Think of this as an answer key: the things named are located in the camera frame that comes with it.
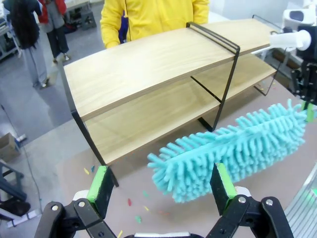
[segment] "yellow jacket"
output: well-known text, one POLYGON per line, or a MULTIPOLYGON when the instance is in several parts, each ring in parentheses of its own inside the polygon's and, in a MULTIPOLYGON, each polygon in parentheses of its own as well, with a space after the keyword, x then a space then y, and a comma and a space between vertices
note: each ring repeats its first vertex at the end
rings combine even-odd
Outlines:
POLYGON ((118 31, 123 11, 129 19, 127 40, 186 27, 186 22, 207 23, 209 0, 105 0, 101 34, 106 48, 120 44, 118 31))

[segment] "black cable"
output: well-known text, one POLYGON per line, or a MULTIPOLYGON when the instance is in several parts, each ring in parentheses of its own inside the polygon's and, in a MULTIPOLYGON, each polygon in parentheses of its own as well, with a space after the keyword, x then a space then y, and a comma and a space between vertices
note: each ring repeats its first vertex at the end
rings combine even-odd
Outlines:
MULTIPOLYGON (((16 128, 14 127, 14 125, 13 125, 13 123, 12 123, 12 121, 11 121, 9 115, 8 115, 8 113, 6 112, 6 110, 4 109, 4 106, 3 106, 2 104, 1 104, 1 108, 2 108, 3 111, 5 112, 6 117, 8 118, 8 120, 9 120, 9 122, 10 122, 12 128, 14 129, 15 134, 19 137, 19 134, 18 134, 16 128)), ((29 167, 30 172, 31 172, 32 180, 33 180, 34 183, 35 183, 35 187, 36 187, 36 190, 37 190, 37 192, 38 192, 38 199, 39 199, 39 204, 40 204, 40 210, 41 210, 41 213, 43 213, 40 190, 39 190, 38 184, 37 184, 36 181, 35 181, 35 178, 34 178, 34 176, 33 176, 33 173, 32 173, 32 169, 31 169, 31 165, 30 165, 28 153, 26 152, 26 149, 25 149, 24 145, 22 145, 22 143, 20 143, 20 145, 21 145, 21 148, 22 148, 23 151, 24 151, 24 154, 25 154, 25 157, 26 157, 26 161, 27 161, 27 163, 28 163, 28 167, 29 167)))
POLYGON ((274 76, 273 76, 273 80, 272 80, 272 82, 271 82, 271 85, 272 85, 273 81, 275 80, 277 73, 279 73, 279 68, 281 67, 282 63, 283 63, 283 62, 280 61, 279 64, 278 64, 278 67, 277 67, 277 69, 276 69, 276 73, 275 73, 274 76))

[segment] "red jacket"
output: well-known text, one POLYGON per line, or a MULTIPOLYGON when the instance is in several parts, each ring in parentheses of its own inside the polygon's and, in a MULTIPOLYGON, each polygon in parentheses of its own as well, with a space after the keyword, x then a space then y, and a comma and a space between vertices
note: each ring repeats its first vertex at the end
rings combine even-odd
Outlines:
MULTIPOLYGON (((44 0, 39 0, 39 1, 43 5, 42 15, 39 16, 39 22, 40 23, 48 23, 49 22, 48 10, 46 8, 44 0)), ((56 5, 57 5, 57 9, 60 12, 60 14, 64 15, 65 12, 66 12, 66 4, 65 4, 64 0, 54 0, 54 1, 55 1, 56 5)))

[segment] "person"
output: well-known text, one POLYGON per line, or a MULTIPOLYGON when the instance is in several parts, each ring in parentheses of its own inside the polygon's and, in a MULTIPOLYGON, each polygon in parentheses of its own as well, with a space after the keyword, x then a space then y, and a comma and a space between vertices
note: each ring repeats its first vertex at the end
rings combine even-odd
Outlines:
POLYGON ((60 53, 64 54, 65 60, 70 60, 67 54, 69 48, 64 33, 63 15, 66 12, 66 4, 64 0, 39 0, 43 5, 43 14, 39 16, 39 22, 42 30, 47 34, 51 51, 53 54, 53 62, 57 63, 57 57, 60 53))
POLYGON ((7 10, 5 18, 12 24, 19 40, 33 87, 46 88, 49 78, 39 43, 40 29, 33 15, 33 12, 36 12, 38 16, 42 14, 39 2, 37 0, 5 0, 3 6, 7 10))
POLYGON ((120 44, 123 12, 129 24, 127 41, 133 41, 186 27, 189 21, 207 23, 209 0, 105 0, 100 25, 106 48, 120 44))

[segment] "white robot part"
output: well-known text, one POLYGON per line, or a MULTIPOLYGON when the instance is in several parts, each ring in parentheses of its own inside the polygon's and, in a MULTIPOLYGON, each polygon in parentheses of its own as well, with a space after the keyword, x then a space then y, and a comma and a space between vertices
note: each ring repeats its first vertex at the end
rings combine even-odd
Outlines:
POLYGON ((312 42, 309 32, 305 30, 293 33, 274 34, 270 36, 269 40, 273 48, 297 48, 301 51, 307 50, 312 42))
POLYGON ((283 26, 297 31, 298 26, 313 26, 316 24, 316 6, 308 9, 288 9, 283 13, 283 26))

